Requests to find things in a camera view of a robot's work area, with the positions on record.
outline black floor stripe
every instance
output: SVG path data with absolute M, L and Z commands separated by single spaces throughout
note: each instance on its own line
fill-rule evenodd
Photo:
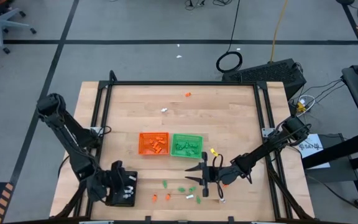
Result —
M 345 14 L 346 14 L 347 19 L 349 20 L 349 22 L 350 22 L 350 24 L 351 24 L 351 27 L 352 27 L 352 29 L 353 29 L 353 32 L 354 32 L 354 34 L 356 35 L 357 40 L 358 40 L 358 31 L 357 31 L 357 28 L 356 28 L 357 25 L 356 25 L 356 22 L 355 22 L 354 19 L 353 19 L 352 13 L 351 13 L 351 11 L 349 10 L 349 7 L 348 7 L 348 6 L 342 5 L 342 7 L 343 7 L 343 10 L 345 11 Z
M 5 40 L 5 44 L 59 44 L 61 40 Z M 138 45 L 138 44 L 229 44 L 230 40 L 64 40 L 64 44 Z M 272 40 L 233 40 L 233 44 L 271 45 Z M 276 40 L 277 45 L 358 45 L 358 40 Z
M 73 22 L 74 14 L 75 14 L 76 8 L 78 6 L 78 1 L 79 0 L 73 1 L 73 5 L 71 7 L 70 13 L 68 15 L 68 18 L 67 18 L 67 21 L 65 24 L 65 28 L 63 30 L 62 36 L 60 37 L 55 55 L 53 56 L 53 60 L 50 64 L 50 68 L 48 71 L 48 75 L 45 79 L 44 86 L 42 87 L 40 98 L 45 97 L 49 91 L 49 87 L 52 82 L 53 75 L 55 74 L 57 64 L 58 64 L 60 56 L 62 54 L 64 41 L 67 38 L 68 31 L 70 29 L 71 23 Z M 17 181 L 19 180 L 20 173 L 22 172 L 24 161 L 25 161 L 25 158 L 27 157 L 27 153 L 30 148 L 31 140 L 34 135 L 35 129 L 37 127 L 37 123 L 38 123 L 37 112 L 36 112 L 36 110 L 34 110 L 34 114 L 32 116 L 29 129 L 27 130 L 27 134 L 25 135 L 22 149 L 19 153 L 19 157 L 17 158 L 16 165 L 15 165 L 15 168 L 14 168 L 12 176 L 11 176 L 10 183 L 14 186 L 17 185 Z

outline orange bin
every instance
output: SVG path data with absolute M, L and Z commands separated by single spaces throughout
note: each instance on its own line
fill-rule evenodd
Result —
M 140 155 L 168 155 L 169 133 L 140 133 Z

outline green bin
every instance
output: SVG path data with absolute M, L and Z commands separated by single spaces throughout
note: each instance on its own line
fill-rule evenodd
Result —
M 191 134 L 173 134 L 171 156 L 201 159 L 203 137 Z

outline chair wheel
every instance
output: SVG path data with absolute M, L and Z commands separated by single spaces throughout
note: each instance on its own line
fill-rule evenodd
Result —
M 4 50 L 5 54 L 11 53 L 11 51 L 10 51 L 8 48 L 6 48 L 6 47 L 5 47 L 3 50 Z

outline chair leg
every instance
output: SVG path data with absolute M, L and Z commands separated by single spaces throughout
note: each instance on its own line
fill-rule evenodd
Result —
M 1 27 L 29 27 L 28 24 L 23 24 L 20 22 L 12 22 L 12 21 L 0 21 Z
M 20 9 L 12 9 L 9 12 L 0 15 L 0 20 L 8 20 L 19 12 L 20 12 Z
M 5 48 L 4 46 L 4 36 L 2 34 L 2 26 L 0 26 L 0 48 Z

